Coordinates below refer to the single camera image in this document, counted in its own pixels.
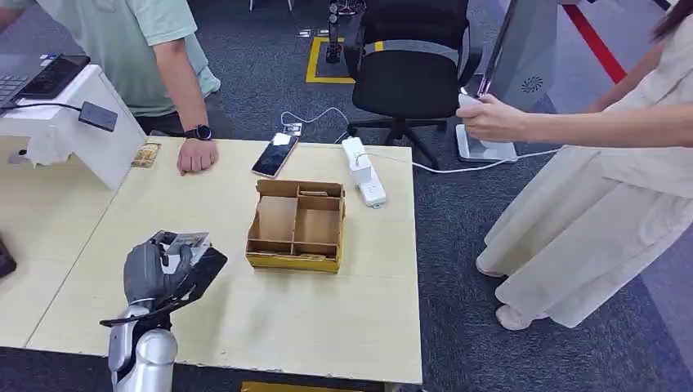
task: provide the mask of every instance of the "chair base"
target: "chair base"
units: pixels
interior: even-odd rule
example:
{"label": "chair base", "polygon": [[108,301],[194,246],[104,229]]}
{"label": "chair base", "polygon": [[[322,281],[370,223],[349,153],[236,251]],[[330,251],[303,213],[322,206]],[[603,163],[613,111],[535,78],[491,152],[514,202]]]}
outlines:
{"label": "chair base", "polygon": [[431,162],[431,168],[440,170],[438,158],[421,141],[418,135],[412,130],[414,127],[433,127],[438,131],[445,131],[448,123],[445,120],[405,120],[403,118],[383,118],[379,120],[365,120],[350,122],[346,127],[349,136],[356,136],[359,128],[390,128],[390,133],[385,138],[384,145],[392,145],[394,140],[400,140],[406,136],[411,140],[414,148],[421,151]]}

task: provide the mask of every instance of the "wooden table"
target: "wooden table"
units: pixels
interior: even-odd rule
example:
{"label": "wooden table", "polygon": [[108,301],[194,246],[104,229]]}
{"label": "wooden table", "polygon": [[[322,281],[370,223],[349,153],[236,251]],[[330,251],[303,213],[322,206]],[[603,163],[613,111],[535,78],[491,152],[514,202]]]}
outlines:
{"label": "wooden table", "polygon": [[17,270],[0,280],[0,345],[23,347],[114,192],[77,159],[8,164],[27,138],[0,138],[0,236]]}
{"label": "wooden table", "polygon": [[[161,143],[150,169],[132,169],[27,347],[106,355],[100,319],[126,306],[130,249],[159,229],[208,231],[229,257],[197,303],[172,316],[177,361],[194,365],[421,384],[418,276],[411,166],[373,157],[387,204],[367,208],[350,186],[339,145],[301,144],[280,179],[346,187],[342,268],[336,275],[253,269],[244,257],[266,142],[219,140],[210,171],[180,176],[182,140]],[[411,150],[368,151],[411,162]]]}

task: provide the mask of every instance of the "mint green shirt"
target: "mint green shirt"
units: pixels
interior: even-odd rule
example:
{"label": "mint green shirt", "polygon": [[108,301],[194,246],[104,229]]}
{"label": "mint green shirt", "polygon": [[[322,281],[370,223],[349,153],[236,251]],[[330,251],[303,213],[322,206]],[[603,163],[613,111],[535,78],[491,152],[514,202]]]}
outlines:
{"label": "mint green shirt", "polygon": [[0,0],[0,7],[35,3],[72,33],[136,116],[175,111],[159,75],[154,45],[184,38],[203,96],[221,86],[194,35],[197,25],[186,0]]}

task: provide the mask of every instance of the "white power strip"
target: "white power strip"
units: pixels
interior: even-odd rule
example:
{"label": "white power strip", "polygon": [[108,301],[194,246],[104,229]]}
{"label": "white power strip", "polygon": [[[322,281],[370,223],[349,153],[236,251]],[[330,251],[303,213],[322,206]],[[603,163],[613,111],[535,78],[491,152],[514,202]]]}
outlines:
{"label": "white power strip", "polygon": [[364,145],[358,137],[351,137],[342,142],[342,147],[349,160],[349,171],[356,187],[361,191],[368,207],[380,208],[387,200],[385,189],[371,165]]}

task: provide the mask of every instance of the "wooden box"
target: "wooden box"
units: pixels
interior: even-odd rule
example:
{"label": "wooden box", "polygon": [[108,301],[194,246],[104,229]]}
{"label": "wooden box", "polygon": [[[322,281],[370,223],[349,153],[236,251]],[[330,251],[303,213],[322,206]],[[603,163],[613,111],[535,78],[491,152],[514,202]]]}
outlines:
{"label": "wooden box", "polygon": [[246,257],[253,267],[337,273],[342,258],[341,184],[259,180]]}

